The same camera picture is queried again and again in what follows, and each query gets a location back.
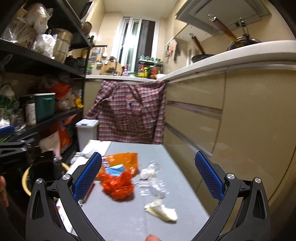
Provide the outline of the orange mesh net bag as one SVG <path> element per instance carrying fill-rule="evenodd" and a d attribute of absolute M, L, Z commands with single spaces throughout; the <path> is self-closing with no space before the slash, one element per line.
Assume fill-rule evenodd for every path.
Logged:
<path fill-rule="evenodd" d="M 133 176 L 128 171 L 123 171 L 118 177 L 100 172 L 98 177 L 100 178 L 103 192 L 113 200 L 123 200 L 134 192 Z"/>

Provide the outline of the white tissue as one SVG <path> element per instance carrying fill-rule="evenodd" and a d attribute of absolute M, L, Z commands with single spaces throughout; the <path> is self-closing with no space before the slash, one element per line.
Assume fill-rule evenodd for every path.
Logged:
<path fill-rule="evenodd" d="M 146 204 L 144 209 L 147 213 L 158 217 L 163 221 L 176 222 L 178 220 L 176 210 L 173 208 L 167 208 L 161 199 L 155 199 L 153 202 Z"/>

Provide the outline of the blue face mask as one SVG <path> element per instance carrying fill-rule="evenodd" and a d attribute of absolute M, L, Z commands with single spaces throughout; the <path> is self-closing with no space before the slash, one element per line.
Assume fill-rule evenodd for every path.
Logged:
<path fill-rule="evenodd" d="M 107 174 L 115 177 L 119 177 L 125 170 L 126 168 L 122 164 L 105 168 Z"/>

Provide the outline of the orange snack wrapper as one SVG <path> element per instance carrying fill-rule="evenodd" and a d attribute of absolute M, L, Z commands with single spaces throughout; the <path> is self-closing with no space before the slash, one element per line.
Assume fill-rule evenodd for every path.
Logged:
<path fill-rule="evenodd" d="M 105 172 L 106 167 L 115 166 L 118 164 L 122 164 L 126 171 L 131 173 L 132 176 L 137 172 L 138 167 L 138 155 L 137 153 L 119 153 L 119 154 L 111 154 L 105 155 L 102 157 L 102 166 L 99 170 L 99 173 Z"/>

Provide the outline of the clear plastic wrap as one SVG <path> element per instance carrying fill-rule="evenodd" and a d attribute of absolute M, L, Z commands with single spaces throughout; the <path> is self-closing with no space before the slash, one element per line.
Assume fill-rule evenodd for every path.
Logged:
<path fill-rule="evenodd" d="M 140 170 L 137 186 L 141 196 L 148 196 L 149 193 L 158 199 L 164 199 L 167 195 L 165 182 L 158 178 L 160 173 L 159 165 L 150 162 Z"/>

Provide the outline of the round trash can black liner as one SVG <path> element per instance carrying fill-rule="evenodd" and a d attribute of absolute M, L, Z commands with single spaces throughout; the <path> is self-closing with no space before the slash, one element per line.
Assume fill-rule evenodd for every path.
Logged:
<path fill-rule="evenodd" d="M 22 176 L 22 187 L 27 195 L 31 195 L 33 186 L 38 178 L 46 182 L 60 179 L 70 167 L 59 160 L 53 151 L 41 153 L 27 168 Z"/>

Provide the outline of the beige kitchen cabinet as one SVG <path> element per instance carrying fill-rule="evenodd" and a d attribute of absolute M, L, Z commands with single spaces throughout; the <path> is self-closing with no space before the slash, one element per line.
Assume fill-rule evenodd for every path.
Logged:
<path fill-rule="evenodd" d="M 262 179 L 273 227 L 295 218 L 295 41 L 217 54 L 162 78 L 163 144 L 208 213 L 215 201 L 193 152 L 238 178 Z"/>

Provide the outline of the pink white bag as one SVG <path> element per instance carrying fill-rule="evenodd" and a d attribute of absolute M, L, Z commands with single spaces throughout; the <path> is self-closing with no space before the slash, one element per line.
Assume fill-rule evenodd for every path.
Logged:
<path fill-rule="evenodd" d="M 55 132 L 50 136 L 43 138 L 39 141 L 41 152 L 53 151 L 58 160 L 62 160 L 60 152 L 60 137 L 59 133 Z"/>

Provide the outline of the white patterned cloth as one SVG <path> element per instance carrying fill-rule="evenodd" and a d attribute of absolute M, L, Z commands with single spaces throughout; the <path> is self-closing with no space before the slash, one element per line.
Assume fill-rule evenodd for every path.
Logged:
<path fill-rule="evenodd" d="M 98 152 L 101 156 L 104 156 L 111 144 L 111 141 L 100 141 L 100 140 L 89 140 L 87 145 L 81 152 L 76 152 L 69 163 L 69 169 L 67 174 L 72 175 L 78 166 L 84 165 L 87 160 L 93 155 L 94 152 Z M 58 213 L 61 217 L 63 225 L 65 226 L 67 232 L 71 234 L 76 234 L 70 223 L 69 218 L 66 215 L 66 211 L 63 208 L 62 202 L 58 199 L 56 203 Z"/>

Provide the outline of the white lidded bin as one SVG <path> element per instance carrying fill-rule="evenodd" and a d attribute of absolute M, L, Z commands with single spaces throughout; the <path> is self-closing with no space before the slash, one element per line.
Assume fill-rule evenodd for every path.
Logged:
<path fill-rule="evenodd" d="M 76 123 L 79 150 L 82 152 L 89 140 L 98 139 L 98 120 L 83 119 Z"/>

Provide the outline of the dark lidded spice jar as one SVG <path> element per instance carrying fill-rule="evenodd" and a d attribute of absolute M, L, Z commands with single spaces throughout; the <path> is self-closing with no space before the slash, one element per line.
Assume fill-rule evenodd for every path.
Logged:
<path fill-rule="evenodd" d="M 26 121 L 28 126 L 34 126 L 37 123 L 36 120 L 36 104 L 35 97 L 28 96 L 25 104 Z"/>

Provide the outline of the green plastic storage box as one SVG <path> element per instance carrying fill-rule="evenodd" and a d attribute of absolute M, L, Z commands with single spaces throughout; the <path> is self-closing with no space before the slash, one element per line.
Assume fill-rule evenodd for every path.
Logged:
<path fill-rule="evenodd" d="M 54 114 L 55 93 L 33 94 L 36 106 L 37 122 Z"/>

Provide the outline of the yellow toy figure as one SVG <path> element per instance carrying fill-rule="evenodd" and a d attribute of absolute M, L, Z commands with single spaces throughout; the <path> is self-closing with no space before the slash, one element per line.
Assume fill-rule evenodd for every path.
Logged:
<path fill-rule="evenodd" d="M 76 97 L 74 99 L 74 104 L 77 108 L 83 108 L 84 105 L 82 104 L 82 99 L 80 97 Z"/>

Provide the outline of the red plaid shirt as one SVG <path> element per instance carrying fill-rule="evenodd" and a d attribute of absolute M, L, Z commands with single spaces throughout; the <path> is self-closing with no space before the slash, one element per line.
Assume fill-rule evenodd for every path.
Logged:
<path fill-rule="evenodd" d="M 98 120 L 98 138 L 102 141 L 162 144 L 166 93 L 164 81 L 104 80 L 85 118 Z"/>

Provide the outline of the wooden cutting board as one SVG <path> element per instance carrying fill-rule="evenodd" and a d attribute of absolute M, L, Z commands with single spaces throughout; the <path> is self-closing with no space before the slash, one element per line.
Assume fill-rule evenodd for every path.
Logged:
<path fill-rule="evenodd" d="M 122 66 L 113 56 L 109 57 L 100 69 L 101 75 L 121 76 Z"/>

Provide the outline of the steel pot on shelf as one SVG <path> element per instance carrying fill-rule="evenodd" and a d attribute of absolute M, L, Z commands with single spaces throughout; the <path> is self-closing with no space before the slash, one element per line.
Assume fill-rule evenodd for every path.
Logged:
<path fill-rule="evenodd" d="M 56 43 L 53 48 L 54 60 L 65 63 L 66 57 L 69 52 L 73 34 L 65 29 L 53 29 L 53 36 L 56 36 Z"/>

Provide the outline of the black frying pan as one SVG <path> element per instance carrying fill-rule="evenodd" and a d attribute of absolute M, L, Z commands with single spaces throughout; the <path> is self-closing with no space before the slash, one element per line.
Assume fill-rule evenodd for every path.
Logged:
<path fill-rule="evenodd" d="M 197 46 L 197 48 L 199 49 L 199 54 L 194 55 L 191 60 L 193 63 L 196 63 L 198 61 L 204 60 L 206 58 L 212 57 L 213 54 L 206 54 L 203 47 L 201 46 L 200 42 L 198 41 L 198 39 L 196 38 L 196 36 L 193 33 L 190 33 L 190 37 L 193 40 L 193 42 L 195 43 L 195 45 Z"/>

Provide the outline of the black metal shelf rack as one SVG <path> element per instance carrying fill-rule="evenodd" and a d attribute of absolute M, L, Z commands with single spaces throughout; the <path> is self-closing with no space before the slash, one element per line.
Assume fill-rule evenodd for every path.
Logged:
<path fill-rule="evenodd" d="M 1 1 L 1 33 L 4 32 L 17 11 L 24 4 L 33 4 L 33 1 Z M 69 30 L 74 35 L 70 49 L 87 49 L 92 47 L 92 38 L 87 37 L 82 32 L 82 27 L 78 24 L 74 11 L 65 1 L 43 1 L 45 6 L 54 9 L 53 16 L 50 18 L 50 26 L 53 28 L 62 28 Z M 85 87 L 86 71 L 78 71 L 66 64 L 48 58 L 33 50 L 20 45 L 1 40 L 1 56 L 12 55 L 11 60 L 6 66 L 7 73 L 28 74 L 38 77 L 60 77 L 67 75 L 71 83 L 77 83 L 81 88 Z M 34 126 L 28 126 L 14 135 L 7 138 L 8 142 L 17 142 L 34 135 L 38 135 L 50 125 L 65 120 L 73 116 L 74 119 L 83 118 L 81 108 L 72 108 L 65 111 L 59 111 Z"/>

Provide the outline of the condiment rack with bottles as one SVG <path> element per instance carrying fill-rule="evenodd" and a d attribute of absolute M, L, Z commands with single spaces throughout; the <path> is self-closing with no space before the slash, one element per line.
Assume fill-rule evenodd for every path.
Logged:
<path fill-rule="evenodd" d="M 157 79 L 157 75 L 162 73 L 163 61 L 150 56 L 140 56 L 138 60 L 137 76 L 140 78 Z"/>

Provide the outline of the range hood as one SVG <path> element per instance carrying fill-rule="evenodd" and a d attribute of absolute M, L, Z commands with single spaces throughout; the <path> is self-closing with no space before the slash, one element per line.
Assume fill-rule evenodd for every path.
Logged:
<path fill-rule="evenodd" d="M 230 30 L 235 30 L 240 27 L 240 18 L 249 25 L 269 14 L 269 10 L 262 1 L 194 0 L 186 1 L 176 13 L 175 18 L 215 35 L 222 31 L 210 21 L 210 17 L 217 17 Z"/>

